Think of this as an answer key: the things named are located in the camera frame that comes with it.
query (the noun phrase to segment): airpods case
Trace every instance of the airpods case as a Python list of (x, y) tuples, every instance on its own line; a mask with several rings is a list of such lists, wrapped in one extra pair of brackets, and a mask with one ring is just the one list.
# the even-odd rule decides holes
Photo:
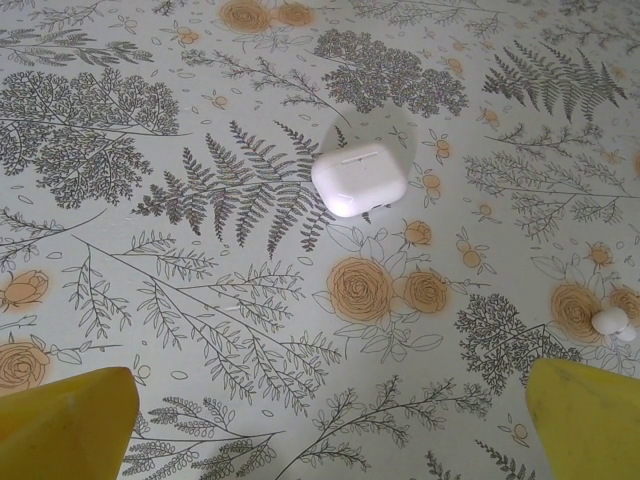
[(379, 143), (323, 154), (311, 168), (311, 180), (338, 217), (354, 217), (395, 202), (407, 191), (398, 159)]

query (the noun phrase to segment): yellow object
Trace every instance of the yellow object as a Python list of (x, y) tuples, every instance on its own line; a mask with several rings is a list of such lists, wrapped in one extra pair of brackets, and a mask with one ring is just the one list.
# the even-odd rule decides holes
[(138, 406), (119, 367), (0, 398), (0, 479), (115, 479)]
[(640, 381), (538, 360), (527, 405), (556, 480), (640, 478)]

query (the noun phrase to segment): white earbud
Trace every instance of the white earbud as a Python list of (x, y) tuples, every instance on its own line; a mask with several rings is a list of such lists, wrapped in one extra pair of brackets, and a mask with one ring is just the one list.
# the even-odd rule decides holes
[(636, 338), (636, 329), (629, 323), (629, 317), (621, 308), (607, 308), (595, 314), (591, 323), (602, 335), (615, 335), (623, 342), (631, 342)]

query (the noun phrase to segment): orange rose illustration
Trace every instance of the orange rose illustration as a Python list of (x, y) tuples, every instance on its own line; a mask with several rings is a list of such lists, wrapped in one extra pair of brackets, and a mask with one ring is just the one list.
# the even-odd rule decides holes
[(220, 9), (220, 18), (229, 28), (245, 33), (264, 32), (271, 23), (269, 11), (255, 0), (231, 0)]
[(435, 272), (413, 272), (407, 278), (403, 298), (422, 313), (435, 313), (447, 304), (447, 286)]
[(602, 311), (600, 301), (591, 290), (580, 285), (560, 285), (551, 297), (551, 313), (570, 335), (587, 343), (602, 339), (591, 319)]
[(411, 222), (404, 231), (404, 239), (411, 245), (429, 245), (431, 228), (424, 222)]
[(616, 288), (609, 295), (612, 307), (623, 309), (633, 325), (640, 325), (640, 296), (627, 286)]
[(11, 275), (11, 283), (0, 291), (0, 305), (5, 307), (20, 307), (35, 303), (49, 288), (49, 277), (40, 270), (31, 270), (18, 277)]
[(276, 10), (278, 21), (292, 27), (303, 27), (313, 21), (313, 10), (300, 3), (288, 3)]
[(33, 343), (0, 345), (0, 396), (37, 387), (49, 357)]
[(331, 304), (340, 318), (375, 323), (388, 314), (393, 289), (389, 273), (370, 260), (347, 258), (327, 279)]

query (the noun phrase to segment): botanical print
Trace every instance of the botanical print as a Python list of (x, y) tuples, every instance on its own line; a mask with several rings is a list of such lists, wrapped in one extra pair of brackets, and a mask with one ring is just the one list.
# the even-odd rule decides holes
[[(231, 474), (244, 477), (276, 457), (269, 442), (283, 432), (236, 433), (231, 425), (235, 410), (219, 400), (206, 397), (198, 403), (172, 396), (162, 401), (165, 406), (149, 411), (150, 422), (172, 425), (180, 434), (157, 438), (150, 433), (149, 421), (139, 413), (129, 453), (124, 457), (124, 476), (151, 472), (146, 478), (160, 479), (189, 466), (205, 472), (201, 479), (222, 479)], [(217, 447), (215, 455), (211, 455), (212, 446)]]
[(258, 57), (257, 67), (243, 65), (235, 57), (217, 50), (212, 51), (209, 56), (202, 50), (189, 50), (182, 53), (182, 60), (190, 67), (212, 67), (218, 64), (228, 69), (224, 75), (231, 79), (259, 76), (258, 80), (251, 81), (255, 91), (261, 91), (265, 87), (274, 87), (298, 92), (295, 95), (287, 95), (282, 101), (282, 105), (310, 105), (316, 108), (329, 108), (349, 124), (349, 121), (335, 107), (318, 95), (320, 87), (295, 68), (289, 70), (288, 73), (279, 73), (271, 62), (262, 57)]
[[(561, 314), (574, 319), (569, 296), (558, 307)], [(552, 325), (541, 323), (531, 327), (519, 318), (520, 312), (509, 300), (497, 293), (488, 297), (471, 294), (467, 310), (458, 312), (455, 326), (466, 334), (460, 341), (462, 359), (467, 368), (479, 372), (494, 395), (501, 395), (507, 380), (520, 374), (526, 385), (533, 362), (538, 358), (564, 358), (580, 361), (575, 347), (566, 347)]]
[[(506, 477), (504, 477), (506, 480), (535, 480), (535, 470), (532, 470), (529, 473), (529, 476), (527, 476), (527, 467), (520, 465), (520, 468), (518, 468), (515, 459), (510, 459), (506, 455), (500, 454), (496, 449), (479, 440), (476, 440), (475, 442), (476, 445), (484, 450), (492, 460), (495, 460), (495, 464), (506, 474)], [(438, 459), (431, 450), (427, 453), (426, 458), (427, 466), (429, 467), (428, 472), (437, 480), (463, 480), (463, 478), (469, 478), (469, 476), (463, 477), (461, 474), (456, 475), (455, 473), (452, 473), (451, 470), (445, 470), (445, 467), (443, 467), (442, 463), (438, 462)]]
[(37, 387), (51, 367), (51, 358), (72, 365), (82, 365), (81, 354), (93, 349), (104, 352), (106, 348), (122, 345), (96, 345), (85, 342), (79, 347), (58, 348), (47, 344), (36, 335), (29, 341), (16, 342), (13, 334), (9, 341), (0, 345), (0, 397)]
[(501, 431), (511, 435), (511, 438), (513, 439), (513, 441), (516, 442), (518, 445), (525, 448), (529, 448), (529, 444), (527, 443), (527, 437), (529, 436), (527, 427), (525, 427), (521, 423), (516, 423), (514, 425), (513, 417), (511, 416), (510, 413), (507, 415), (507, 421), (509, 423), (508, 425), (500, 425), (498, 428)]
[(554, 132), (550, 127), (543, 125), (542, 131), (529, 138), (524, 138), (527, 131), (523, 123), (519, 123), (512, 131), (498, 137), (486, 136), (491, 140), (513, 145), (518, 153), (526, 154), (532, 160), (547, 160), (549, 154), (556, 157), (573, 157), (570, 153), (574, 146), (596, 145), (602, 137), (602, 129), (592, 123), (576, 131), (565, 125), (559, 131)]
[(42, 296), (49, 288), (49, 277), (41, 271), (31, 270), (17, 277), (9, 272), (11, 281), (0, 290), (0, 306), (6, 312), (9, 308), (28, 307), (40, 303)]
[(526, 105), (528, 97), (536, 110), (542, 105), (550, 115), (554, 114), (554, 107), (561, 100), (564, 114), (570, 122), (576, 107), (580, 107), (582, 114), (591, 122), (595, 107), (605, 101), (618, 107), (617, 97), (627, 98), (605, 65), (598, 69), (580, 50), (580, 60), (577, 60), (580, 63), (576, 63), (576, 60), (545, 44), (542, 46), (555, 60), (547, 59), (544, 54), (516, 40), (514, 44), (517, 52), (506, 47), (504, 51), (515, 67), (495, 55), (502, 72), (491, 68), (492, 75), (487, 75), (483, 91), (515, 98), (522, 105)]
[(38, 33), (35, 29), (0, 29), (0, 53), (8, 52), (8, 60), (26, 67), (46, 65), (65, 67), (75, 60), (89, 65), (106, 67), (121, 61), (152, 62), (151, 53), (140, 50), (134, 43), (108, 42), (104, 47), (90, 46), (93, 38), (78, 28)]
[[(633, 376), (640, 366), (640, 350), (613, 336), (601, 335), (591, 323), (593, 315), (608, 306), (622, 308), (633, 324), (640, 323), (640, 294), (621, 284), (618, 272), (600, 271), (600, 264), (608, 260), (606, 254), (607, 251), (595, 243), (586, 258), (574, 253), (567, 262), (556, 256), (531, 260), (546, 276), (561, 282), (550, 299), (553, 322), (548, 328), (553, 328), (563, 341), (571, 339), (579, 343), (580, 356), (587, 364)], [(587, 274), (583, 273), (584, 260), (594, 265), (593, 268), (587, 266)]]
[(422, 389), (419, 397), (410, 400), (402, 399), (400, 392), (401, 379), (395, 375), (390, 380), (377, 385), (378, 394), (373, 403), (364, 404), (358, 401), (355, 389), (350, 388), (333, 398), (327, 399), (329, 410), (320, 410), (313, 420), (320, 431), (318, 438), (302, 450), (280, 471), (275, 480), (283, 477), (285, 472), (296, 462), (309, 464), (313, 468), (322, 465), (325, 460), (343, 462), (347, 467), (358, 467), (363, 472), (372, 468), (361, 447), (354, 448), (349, 442), (335, 444), (335, 437), (347, 434), (386, 433), (391, 436), (398, 448), (409, 443), (409, 425), (401, 425), (395, 415), (404, 414), (407, 419), (417, 419), (429, 431), (444, 430), (446, 419), (436, 416), (449, 410), (449, 405), (456, 412), (465, 412), (483, 418), (491, 406), (491, 396), (480, 385), (465, 384), (456, 389), (453, 379), (443, 382), (432, 382)]
[[(86, 225), (100, 215), (66, 228), (55, 220), (37, 223), (34, 220), (25, 220), (20, 212), (11, 213), (8, 207), (0, 209), (0, 226), (9, 227), (8, 232), (3, 232), (2, 243), (0, 243), (0, 273), (15, 270), (16, 261), (28, 263), (33, 257), (40, 255), (38, 242)], [(22, 238), (13, 238), (13, 233), (18, 232), (24, 232), (20, 234)]]
[(0, 157), (5, 175), (33, 168), (64, 208), (89, 199), (113, 205), (133, 195), (151, 162), (135, 148), (139, 136), (178, 132), (178, 103), (165, 85), (124, 77), (27, 71), (9, 75), (0, 91)]
[(552, 28), (542, 31), (542, 38), (552, 45), (560, 45), (567, 40), (577, 41), (579, 45), (597, 45), (608, 50), (612, 44), (620, 44), (627, 55), (640, 48), (640, 25), (633, 15), (624, 18), (579, 19), (579, 26), (556, 23)]
[(446, 26), (463, 23), (465, 30), (475, 37), (486, 38), (502, 30), (501, 15), (505, 12), (485, 9), (476, 2), (465, 4), (457, 1), (383, 1), (349, 0), (359, 17), (388, 20), (389, 25), (409, 26), (425, 20)]
[[(470, 288), (489, 286), (470, 279), (451, 280), (423, 266), (430, 255), (417, 250), (429, 245), (431, 229), (420, 221), (405, 223), (402, 233), (381, 229), (369, 237), (356, 227), (329, 225), (330, 237), (351, 256), (333, 267), (327, 290), (313, 294), (324, 311), (347, 323), (334, 334), (360, 339), (364, 343), (360, 351), (380, 354), (381, 363), (389, 356), (401, 362), (410, 352), (437, 348), (441, 335), (415, 336), (411, 324), (420, 325), (423, 315), (442, 312), (454, 292), (468, 295)], [(397, 237), (403, 243), (389, 248), (397, 244)]]
[(121, 478), (534, 480), (533, 362), (640, 375), (637, 0), (0, 11), (0, 395), (128, 367)]
[[(307, 331), (289, 340), (275, 336), (291, 317), (288, 306), (276, 299), (290, 297), (299, 301), (303, 297), (295, 286), (302, 278), (290, 267), (282, 272), (280, 264), (252, 266), (244, 277), (233, 272), (213, 284), (180, 286), (175, 284), (176, 276), (184, 280), (191, 270), (194, 277), (203, 279), (210, 276), (204, 270), (212, 268), (213, 262), (194, 252), (185, 254), (184, 249), (167, 252), (167, 237), (160, 234), (134, 238), (132, 249), (123, 253), (110, 253), (80, 237), (73, 238), (84, 244), (87, 257), (82, 265), (65, 269), (65, 273), (75, 276), (65, 287), (72, 292), (69, 301), (74, 308), (83, 312), (79, 326), (86, 328), (85, 337), (107, 339), (114, 320), (120, 331), (132, 322), (133, 302), (111, 293), (112, 282), (93, 266), (94, 255), (101, 255), (144, 278), (137, 290), (141, 302), (135, 315), (146, 312), (143, 323), (153, 328), (162, 348), (181, 351), (183, 345), (199, 344), (204, 365), (210, 367), (211, 380), (220, 377), (231, 399), (237, 395), (251, 403), (261, 391), (263, 397), (281, 401), (296, 413), (306, 413), (306, 399), (315, 397), (328, 375), (324, 366), (340, 362), (340, 353), (322, 332), (313, 338)], [(157, 275), (135, 265), (139, 256), (156, 258), (156, 266), (160, 266)], [(162, 273), (167, 276), (166, 281), (160, 278)], [(237, 308), (230, 311), (201, 300), (194, 295), (196, 289), (226, 297)], [(227, 289), (239, 290), (245, 298), (230, 294)], [(193, 310), (181, 306), (185, 300)]]
[[(634, 208), (640, 199), (627, 190), (622, 175), (586, 154), (578, 154), (567, 167), (504, 151), (491, 157), (469, 156), (465, 164), (467, 179), (478, 190), (494, 197), (509, 195), (511, 209), (520, 215), (516, 225), (538, 241), (549, 241), (569, 215), (578, 222), (618, 223), (623, 218), (621, 204)], [(598, 182), (598, 193), (592, 182)]]
[(428, 118), (437, 115), (440, 106), (460, 115), (469, 105), (464, 86), (449, 72), (423, 70), (417, 55), (373, 42), (369, 33), (331, 29), (318, 39), (313, 53), (339, 64), (322, 77), (329, 96), (354, 105), (359, 112), (368, 113), (391, 100)]
[(215, 170), (203, 166), (185, 148), (182, 163), (187, 181), (165, 172), (166, 189), (151, 185), (151, 195), (143, 197), (134, 213), (165, 214), (173, 224), (186, 219), (199, 235), (207, 217), (206, 207), (212, 205), (218, 239), (223, 241), (225, 226), (235, 213), (236, 239), (243, 247), (256, 225), (265, 221), (265, 214), (275, 210), (267, 242), (269, 255), (273, 257), (280, 240), (301, 219), (300, 242), (307, 252), (312, 251), (316, 237), (334, 220), (311, 183), (311, 165), (319, 156), (319, 144), (276, 123), (295, 147), (295, 157), (282, 152), (271, 154), (275, 144), (265, 145), (265, 140), (249, 135), (232, 121), (231, 133), (246, 159), (238, 158), (207, 134), (206, 144)]

